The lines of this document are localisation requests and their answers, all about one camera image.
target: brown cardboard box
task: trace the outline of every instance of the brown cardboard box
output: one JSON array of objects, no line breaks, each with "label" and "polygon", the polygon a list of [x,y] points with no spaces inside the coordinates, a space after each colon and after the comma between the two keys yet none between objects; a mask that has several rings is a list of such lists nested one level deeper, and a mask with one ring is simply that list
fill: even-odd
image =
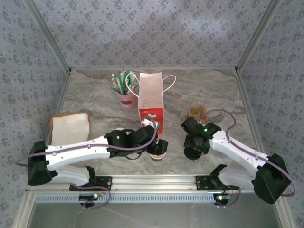
[{"label": "brown cardboard box", "polygon": [[[80,114],[80,113],[86,113],[87,114],[87,118],[88,118],[88,121],[89,121],[89,131],[90,131],[90,134],[88,135],[87,139],[90,140],[91,139],[91,116],[90,116],[90,113],[88,111],[60,113],[60,114],[56,114],[56,115],[51,116],[50,123],[49,123],[49,126],[51,127],[51,131],[53,132],[53,118],[75,115],[75,114]],[[48,141],[48,145],[51,145],[51,144],[52,144],[52,134],[51,134],[50,139]]]}]

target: white paper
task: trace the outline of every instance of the white paper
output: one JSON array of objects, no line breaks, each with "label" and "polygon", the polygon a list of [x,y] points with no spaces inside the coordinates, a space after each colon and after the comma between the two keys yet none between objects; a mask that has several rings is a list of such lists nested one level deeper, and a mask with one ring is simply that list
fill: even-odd
[{"label": "white paper", "polygon": [[53,146],[68,145],[87,141],[90,123],[87,113],[53,118]]}]

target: small cup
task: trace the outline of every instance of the small cup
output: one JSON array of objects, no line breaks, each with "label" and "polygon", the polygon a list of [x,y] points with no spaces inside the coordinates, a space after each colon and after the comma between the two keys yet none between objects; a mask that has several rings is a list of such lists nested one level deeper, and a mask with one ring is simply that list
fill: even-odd
[{"label": "small cup", "polygon": [[129,93],[126,95],[117,93],[117,96],[120,100],[120,105],[124,110],[129,111],[137,108],[138,98],[133,93]]}]

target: patterned wallpaper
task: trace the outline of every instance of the patterned wallpaper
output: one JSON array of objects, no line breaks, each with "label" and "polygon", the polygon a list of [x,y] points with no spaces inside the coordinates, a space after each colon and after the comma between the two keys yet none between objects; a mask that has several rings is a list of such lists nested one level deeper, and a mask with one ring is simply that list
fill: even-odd
[{"label": "patterned wallpaper", "polygon": [[285,0],[242,72],[262,141],[280,154],[299,192],[290,198],[304,228],[304,1]]},{"label": "patterned wallpaper", "polygon": [[269,0],[36,0],[70,67],[233,67]]},{"label": "patterned wallpaper", "polygon": [[8,228],[28,180],[14,162],[46,137],[66,73],[22,0],[1,0],[0,9],[0,227]]}]

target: white handle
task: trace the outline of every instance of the white handle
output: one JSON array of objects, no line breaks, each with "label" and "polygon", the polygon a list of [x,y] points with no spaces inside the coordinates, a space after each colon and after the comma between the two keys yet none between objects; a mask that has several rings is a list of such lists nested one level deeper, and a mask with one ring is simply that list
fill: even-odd
[{"label": "white handle", "polygon": [[163,91],[163,93],[166,92],[168,89],[170,89],[170,88],[173,86],[173,84],[175,83],[175,81],[176,81],[176,76],[175,76],[175,75],[168,75],[168,76],[166,76],[166,77],[162,80],[162,83],[163,83],[163,81],[164,81],[166,78],[168,78],[168,77],[174,77],[174,81],[172,82],[172,84],[171,84],[168,88],[166,88],[166,89]]},{"label": "white handle", "polygon": [[133,93],[135,96],[138,97],[138,95],[137,95],[136,93],[134,93],[134,92],[129,88],[129,86],[128,86],[127,79],[128,79],[128,76],[129,76],[130,74],[132,74],[132,75],[135,77],[135,79],[138,81],[138,84],[140,84],[140,83],[139,83],[139,80],[138,80],[137,77],[136,77],[136,75],[131,71],[130,73],[128,73],[127,77],[125,77],[125,85],[126,85],[127,88],[130,90],[131,93]]}]

